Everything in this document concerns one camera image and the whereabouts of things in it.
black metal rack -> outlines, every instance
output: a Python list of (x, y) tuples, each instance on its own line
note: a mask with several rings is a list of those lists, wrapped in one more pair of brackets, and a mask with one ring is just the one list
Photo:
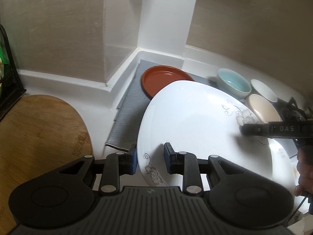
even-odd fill
[(0, 77), (0, 84), (2, 84), (2, 91), (0, 96), (0, 121), (10, 108), (18, 101), (18, 99), (26, 92), (23, 84), (18, 76), (16, 66), (13, 60), (10, 49), (7, 33), (2, 25), (0, 25), (0, 32), (4, 40), (5, 50), (10, 64), (4, 64), (4, 76)]

gray mat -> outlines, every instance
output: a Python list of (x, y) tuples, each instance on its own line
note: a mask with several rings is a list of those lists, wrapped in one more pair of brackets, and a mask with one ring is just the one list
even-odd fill
[[(142, 117), (150, 98), (141, 88), (141, 76), (150, 67), (158, 65), (154, 62), (141, 60), (136, 74), (128, 90), (118, 105), (118, 115), (112, 127), (106, 146), (128, 152), (133, 144), (137, 143), (137, 137)], [(212, 85), (208, 79), (188, 73), (196, 82)]]

ribbed black surface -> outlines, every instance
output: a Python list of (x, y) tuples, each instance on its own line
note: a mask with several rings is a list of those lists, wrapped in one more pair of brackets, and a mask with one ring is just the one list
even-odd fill
[(125, 187), (117, 196), (102, 197), (94, 210), (78, 223), (54, 230), (36, 230), (19, 225), (10, 234), (283, 235), (292, 233), (284, 227), (263, 231), (232, 227), (213, 215), (202, 198), (184, 195), (178, 187)]

light blue bowl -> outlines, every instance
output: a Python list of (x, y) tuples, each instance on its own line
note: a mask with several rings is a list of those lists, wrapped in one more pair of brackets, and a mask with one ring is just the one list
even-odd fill
[(250, 83), (243, 76), (229, 69), (219, 69), (217, 86), (236, 99), (244, 99), (252, 91)]

brown round tray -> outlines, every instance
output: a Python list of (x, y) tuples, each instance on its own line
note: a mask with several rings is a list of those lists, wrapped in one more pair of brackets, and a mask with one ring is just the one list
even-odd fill
[(186, 72), (168, 65), (149, 68), (141, 76), (141, 86), (150, 97), (154, 97), (168, 84), (178, 80), (194, 81)]

